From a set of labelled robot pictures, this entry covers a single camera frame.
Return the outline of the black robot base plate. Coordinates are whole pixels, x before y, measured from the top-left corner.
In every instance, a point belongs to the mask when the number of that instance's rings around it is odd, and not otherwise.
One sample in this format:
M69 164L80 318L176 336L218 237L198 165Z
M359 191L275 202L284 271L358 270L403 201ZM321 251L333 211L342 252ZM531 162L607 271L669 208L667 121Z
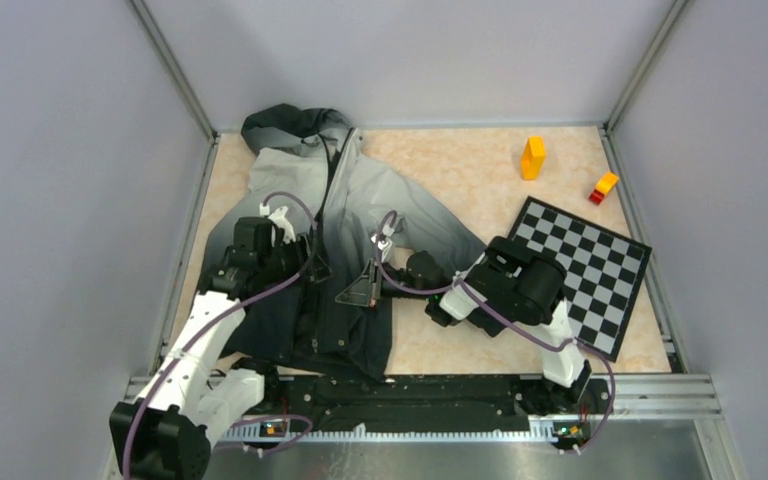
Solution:
M268 378L265 397L246 411L303 415L315 432L525 432L539 417L605 412L609 387L592 379L567 395L534 375L396 375L382 382L296 376Z

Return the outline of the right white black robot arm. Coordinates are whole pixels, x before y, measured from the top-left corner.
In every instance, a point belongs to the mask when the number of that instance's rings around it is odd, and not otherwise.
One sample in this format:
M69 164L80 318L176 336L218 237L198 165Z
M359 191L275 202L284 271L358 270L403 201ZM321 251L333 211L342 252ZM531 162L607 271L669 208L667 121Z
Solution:
M549 255L521 241L492 239L465 271L446 275L426 252L413 253L405 267L388 261L392 242L372 239L375 256L336 302L374 308L384 297L426 303L426 314L443 327L467 321L494 337L508 328L541 349L542 378L549 404L572 412L587 397L592 368L577 347L563 291L566 271Z

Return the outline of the grey black gradient hooded jacket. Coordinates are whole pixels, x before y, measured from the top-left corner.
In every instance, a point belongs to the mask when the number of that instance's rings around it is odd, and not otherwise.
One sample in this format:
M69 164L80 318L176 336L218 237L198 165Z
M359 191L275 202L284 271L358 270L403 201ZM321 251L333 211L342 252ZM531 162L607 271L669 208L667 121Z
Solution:
M249 306L222 355L382 379L393 345L391 301L362 308L336 298L373 257L371 238L384 215L399 216L395 244L429 253L446 277L469 267L484 243L422 186L366 156L362 132L335 109L279 104L249 115L241 135L255 156L247 191L209 234L204 267L219 264L240 218L256 215L262 201L277 206L293 194L289 221L316 233L330 275Z

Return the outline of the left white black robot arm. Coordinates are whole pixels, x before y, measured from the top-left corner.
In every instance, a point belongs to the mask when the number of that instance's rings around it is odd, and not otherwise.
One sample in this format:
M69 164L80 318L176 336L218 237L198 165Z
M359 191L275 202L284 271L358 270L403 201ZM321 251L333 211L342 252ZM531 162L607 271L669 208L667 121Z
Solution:
M210 376L246 309L300 280L315 256L314 232L298 233L279 212L242 217L232 242L200 276L190 318L159 369L109 426L125 479L200 479L212 450L250 408L268 413L280 386L242 369L210 386Z

